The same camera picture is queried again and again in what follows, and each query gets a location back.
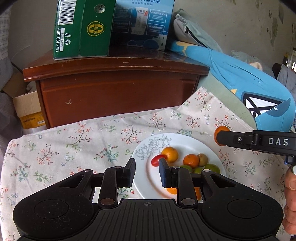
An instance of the white plate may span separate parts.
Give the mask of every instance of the white plate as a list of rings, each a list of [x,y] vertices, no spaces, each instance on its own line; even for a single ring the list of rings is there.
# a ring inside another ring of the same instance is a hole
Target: white plate
[[[188,154],[204,153],[209,163],[219,167],[221,175],[226,176],[225,169],[217,155],[200,141],[181,134],[163,133],[151,136],[143,140],[133,152],[132,158],[136,160],[136,173],[133,179],[134,185],[144,199],[175,198],[177,195],[170,194],[162,187],[159,169],[151,165],[154,156],[171,146],[177,149],[179,158],[173,163],[174,166],[183,165],[183,158]]]

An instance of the gray wall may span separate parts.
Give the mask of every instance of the gray wall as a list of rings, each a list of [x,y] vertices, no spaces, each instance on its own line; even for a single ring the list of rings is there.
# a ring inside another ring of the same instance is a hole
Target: gray wall
[[[12,7],[9,56],[19,67],[52,49],[56,6],[57,0],[18,0]],[[282,23],[278,0],[175,0],[174,10],[179,8],[194,16],[226,54],[243,51],[272,67],[296,47],[296,15],[283,6]]]

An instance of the green fruit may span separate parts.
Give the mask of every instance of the green fruit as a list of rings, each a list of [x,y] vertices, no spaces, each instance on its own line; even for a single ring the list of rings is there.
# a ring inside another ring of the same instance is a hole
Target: green fruit
[[[197,155],[200,158],[200,164],[199,166],[204,167],[209,161],[205,154],[200,153]]]
[[[201,167],[197,167],[197,168],[194,169],[193,172],[194,172],[194,173],[197,173],[197,174],[200,174],[202,170],[203,170],[203,168],[201,168]]]
[[[211,171],[213,171],[213,172],[216,172],[216,173],[219,173],[219,174],[220,174],[220,169],[219,169],[219,167],[217,167],[217,166],[214,165],[214,164],[207,164],[207,165],[205,166],[205,169],[209,169],[209,170],[211,170]]]
[[[192,168],[191,168],[191,166],[182,165],[182,166],[180,166],[180,167],[184,167],[184,168],[188,169],[189,172],[192,172]]]

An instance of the blue box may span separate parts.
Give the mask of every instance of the blue box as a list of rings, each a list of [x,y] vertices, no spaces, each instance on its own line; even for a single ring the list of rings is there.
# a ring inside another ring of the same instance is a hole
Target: blue box
[[[164,50],[174,0],[117,0],[111,43]]]

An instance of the orange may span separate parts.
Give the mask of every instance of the orange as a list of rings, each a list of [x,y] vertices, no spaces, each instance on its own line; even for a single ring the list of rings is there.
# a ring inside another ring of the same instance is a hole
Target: orange
[[[163,155],[165,155],[167,157],[166,161],[168,163],[175,162],[179,157],[179,154],[178,154],[177,150],[174,147],[170,147],[170,146],[163,149],[161,154],[163,154]]]
[[[167,188],[167,191],[170,194],[178,194],[178,189],[177,188]]]
[[[194,188],[194,189],[195,189],[196,198],[199,201],[202,198],[202,195],[200,194],[200,188]]]
[[[215,142],[219,145],[219,146],[225,146],[225,145],[222,145],[222,144],[219,144],[217,142],[217,134],[220,132],[220,131],[230,131],[229,128],[227,126],[219,126],[215,132],[214,132],[214,140]]]
[[[200,163],[200,158],[195,154],[189,154],[184,157],[183,164],[190,166],[192,168],[196,168]]]

